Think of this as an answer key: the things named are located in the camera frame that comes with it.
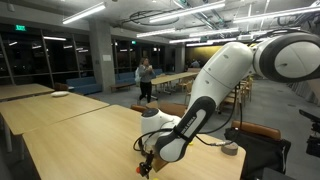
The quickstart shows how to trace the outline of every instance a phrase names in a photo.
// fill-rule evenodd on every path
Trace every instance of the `open study area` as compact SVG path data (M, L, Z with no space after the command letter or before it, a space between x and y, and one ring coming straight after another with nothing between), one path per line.
M0 0L0 179L319 179L317 0Z

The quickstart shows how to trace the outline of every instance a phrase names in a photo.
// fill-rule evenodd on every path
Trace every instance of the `fluorescent light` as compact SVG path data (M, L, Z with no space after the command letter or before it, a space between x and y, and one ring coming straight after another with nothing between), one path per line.
M63 24L68 24L70 22L76 21L76 20L81 19L83 17L86 17L86 16L88 16L90 14L93 14L93 13L96 13L98 11L101 11L101 10L103 10L105 8L106 8L106 3L105 2L101 2L101 3L99 3L99 4L95 5L95 6L92 6L92 7L88 8L88 9L86 9L86 10L83 10L83 11L81 11L81 12L79 12L79 13L73 15L73 16L70 16L68 18L63 19Z
M226 38L226 39L213 39L213 40L208 40L208 43L216 43L216 42L227 42L227 41L235 41L237 38Z
M17 44L18 42L16 41L16 42L13 42L13 43L10 43L9 44L9 46L13 46L13 45L15 45L15 44Z
M238 31L239 31L238 28L230 28L230 29L221 29L221 30L191 33L189 36L190 37L199 37L199 36L207 36L207 35L220 34L220 33L238 32Z
M48 40L57 40L57 41L66 41L66 38L58 38L58 37L49 37L49 36L43 36L43 39L48 39Z
M320 11L320 7L319 6L316 6L316 7L303 7L303 8L296 8L296 9L290 9L290 10L285 10L285 11L278 11L278 12L272 12L272 13L266 13L266 14L259 14L259 15L256 15L256 16L235 18L233 20L233 23L256 21L256 20L262 20L262 19L266 19L266 18L275 18L275 17L289 16L289 15L302 14L302 13L308 13L308 12L316 12L316 11Z
M152 31L152 32L147 32L147 33L140 33L137 34L137 37L146 37L146 36L154 36L154 35L159 35L159 34L166 34L166 33L172 33L175 32L176 29L175 28L170 28L170 29L164 29L164 30L160 30L160 31Z
M121 52L126 52L128 51L128 49L120 49Z
M73 46L63 46L64 49L72 48Z
M193 44L187 44L187 47L192 47L192 46L205 46L205 45L211 45L212 43L210 42L205 42L205 43L193 43Z
M41 48L42 46L33 46L32 49L39 49Z
M198 13L198 12L202 12L202 11L208 11L211 9L221 8L221 7L225 6L224 2L225 1L223 0L223 1L216 2L216 3L205 4L205 5L194 7L194 8L188 8L188 9L184 9L184 10L175 11L172 13L166 13L163 15L154 16L154 17L150 18L150 23L173 19L173 18L177 18L177 17L189 15L189 14L194 14L194 13Z
M171 40L169 43L180 43L180 42L190 42L190 41L200 41L201 38L189 38L189 39L178 39L178 40Z
M175 3L177 6L184 8L181 4L179 4L178 2L176 2L175 0L173 0L173 3Z
M266 34L268 31L254 31L254 32L250 32L250 34L252 35L262 35L262 34Z

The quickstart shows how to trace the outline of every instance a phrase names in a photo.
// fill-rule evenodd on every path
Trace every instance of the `white plate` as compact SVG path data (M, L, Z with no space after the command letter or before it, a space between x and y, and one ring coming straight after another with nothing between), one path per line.
M68 94L69 94L68 91L56 91L56 92L51 93L51 96L52 97L62 97L62 96L66 96Z

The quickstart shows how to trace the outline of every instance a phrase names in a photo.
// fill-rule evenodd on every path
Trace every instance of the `exit sign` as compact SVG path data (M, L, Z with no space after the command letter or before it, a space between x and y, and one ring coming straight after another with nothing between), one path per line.
M16 31L27 31L27 29L23 25L16 25Z

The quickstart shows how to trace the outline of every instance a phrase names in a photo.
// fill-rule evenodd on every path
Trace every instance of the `long table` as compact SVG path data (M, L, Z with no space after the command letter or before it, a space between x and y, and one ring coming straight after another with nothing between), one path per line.
M7 150L12 151L10 130L13 135L21 135L108 105L73 93L57 98L47 94L2 102L0 113L5 121Z
M145 179L135 169L145 158L132 149L140 133L141 113L118 105L61 121L23 134L42 180ZM207 142L216 138L200 135ZM197 139L185 157L150 179L240 179L245 151L236 156Z
M198 74L197 72L184 72L184 73L179 73L179 74L174 74L174 75L162 76L162 77L152 79L151 83L153 86L157 86L157 85L160 85L163 83L175 81L175 80L182 79L185 77L191 77L191 76L195 77L195 76L197 76L197 74ZM165 88L163 89L163 92L170 94L170 92L165 91Z
M0 86L0 101L33 96L53 92L54 90L40 84L26 84L19 86Z

